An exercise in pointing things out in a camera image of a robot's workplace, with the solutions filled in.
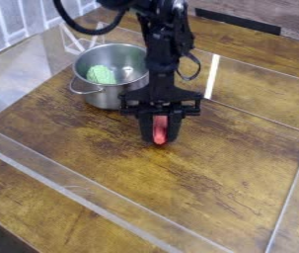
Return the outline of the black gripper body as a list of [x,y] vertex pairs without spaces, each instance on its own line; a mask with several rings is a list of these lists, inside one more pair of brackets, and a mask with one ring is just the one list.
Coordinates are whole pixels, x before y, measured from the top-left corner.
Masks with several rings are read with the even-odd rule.
[[165,111],[173,106],[181,107],[185,116],[201,115],[202,94],[178,87],[170,87],[166,91],[158,93],[158,97],[152,97],[150,87],[146,86],[121,94],[120,99],[124,115],[138,115],[141,110],[164,115]]

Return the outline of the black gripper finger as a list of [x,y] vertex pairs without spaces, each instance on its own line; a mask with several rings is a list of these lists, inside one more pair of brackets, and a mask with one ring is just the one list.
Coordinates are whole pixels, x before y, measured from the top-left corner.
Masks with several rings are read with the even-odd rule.
[[173,113],[168,116],[166,137],[169,142],[174,142],[178,138],[182,120],[184,117],[181,112]]
[[140,114],[140,126],[144,141],[153,142],[153,115],[144,113]]

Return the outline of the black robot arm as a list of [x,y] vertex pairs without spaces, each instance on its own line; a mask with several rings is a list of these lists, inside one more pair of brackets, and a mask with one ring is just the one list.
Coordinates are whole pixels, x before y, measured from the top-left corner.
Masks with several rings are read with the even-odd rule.
[[186,0],[98,0],[103,7],[137,11],[148,46],[150,83],[121,94],[121,113],[140,120],[144,140],[176,141],[188,116],[201,114],[202,94],[176,86],[180,58],[193,58],[194,35],[189,27]]

